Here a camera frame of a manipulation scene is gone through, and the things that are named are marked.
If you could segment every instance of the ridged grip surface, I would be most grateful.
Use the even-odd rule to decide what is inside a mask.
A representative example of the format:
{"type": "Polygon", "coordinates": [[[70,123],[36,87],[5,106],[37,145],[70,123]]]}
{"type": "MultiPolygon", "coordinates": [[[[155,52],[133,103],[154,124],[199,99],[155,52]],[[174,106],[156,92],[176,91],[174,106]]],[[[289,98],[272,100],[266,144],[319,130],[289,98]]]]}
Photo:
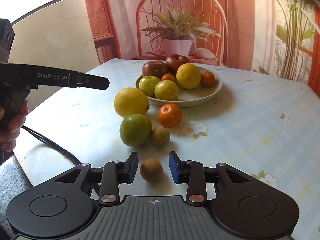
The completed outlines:
{"type": "MultiPolygon", "coordinates": [[[[17,236],[17,240],[27,240],[17,236]]],[[[65,240],[244,240],[219,228],[203,207],[187,205],[180,196],[128,196],[104,207],[83,231],[65,240]]]]}

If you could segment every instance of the white fluffy fabric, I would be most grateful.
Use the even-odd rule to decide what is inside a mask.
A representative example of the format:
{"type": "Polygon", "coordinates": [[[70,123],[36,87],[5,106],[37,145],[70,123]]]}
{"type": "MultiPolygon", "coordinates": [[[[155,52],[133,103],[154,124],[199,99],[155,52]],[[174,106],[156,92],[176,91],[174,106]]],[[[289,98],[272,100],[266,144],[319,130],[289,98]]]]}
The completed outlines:
{"type": "Polygon", "coordinates": [[[6,210],[9,202],[32,185],[13,155],[0,166],[0,226],[13,237],[6,210]]]}

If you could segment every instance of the backdrop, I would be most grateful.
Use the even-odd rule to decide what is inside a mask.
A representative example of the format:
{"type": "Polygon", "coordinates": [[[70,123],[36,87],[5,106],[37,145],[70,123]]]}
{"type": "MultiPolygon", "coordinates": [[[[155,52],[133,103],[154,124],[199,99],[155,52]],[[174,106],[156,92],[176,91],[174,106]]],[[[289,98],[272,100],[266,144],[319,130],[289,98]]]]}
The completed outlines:
{"type": "Polygon", "coordinates": [[[166,59],[308,84],[320,96],[320,0],[85,0],[100,63],[166,59]]]}

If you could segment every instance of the crosshair marking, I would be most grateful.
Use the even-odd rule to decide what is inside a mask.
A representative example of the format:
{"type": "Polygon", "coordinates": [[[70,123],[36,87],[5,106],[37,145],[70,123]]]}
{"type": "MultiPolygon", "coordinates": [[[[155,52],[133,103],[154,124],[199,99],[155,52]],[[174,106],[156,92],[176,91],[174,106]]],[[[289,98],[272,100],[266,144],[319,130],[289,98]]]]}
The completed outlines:
{"type": "Polygon", "coordinates": [[[153,205],[155,205],[155,204],[158,204],[158,203],[161,202],[161,201],[159,201],[159,200],[157,200],[157,199],[153,199],[153,200],[151,200],[151,201],[149,201],[149,202],[151,202],[153,205]]]}

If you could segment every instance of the wooden chair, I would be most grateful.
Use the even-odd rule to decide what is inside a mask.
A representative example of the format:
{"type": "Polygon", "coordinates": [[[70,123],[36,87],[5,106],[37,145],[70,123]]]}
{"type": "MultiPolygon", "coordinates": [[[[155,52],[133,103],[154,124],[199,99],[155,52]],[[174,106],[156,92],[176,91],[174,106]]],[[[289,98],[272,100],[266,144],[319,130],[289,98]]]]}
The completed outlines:
{"type": "Polygon", "coordinates": [[[203,21],[209,23],[210,28],[220,34],[221,37],[206,35],[207,42],[202,39],[197,39],[193,51],[196,48],[209,49],[219,60],[203,60],[196,59],[193,56],[192,49],[189,54],[189,59],[193,63],[203,63],[210,65],[222,65],[224,56],[224,42],[228,37],[227,20],[223,8],[217,0],[141,0],[136,11],[137,35],[138,35],[138,53],[139,56],[135,59],[159,59],[165,60],[168,55],[165,55],[162,48],[161,38],[151,42],[151,37],[146,36],[145,28],[156,25],[150,13],[166,14],[165,4],[171,5],[178,10],[180,7],[182,13],[201,13],[203,21]]]}

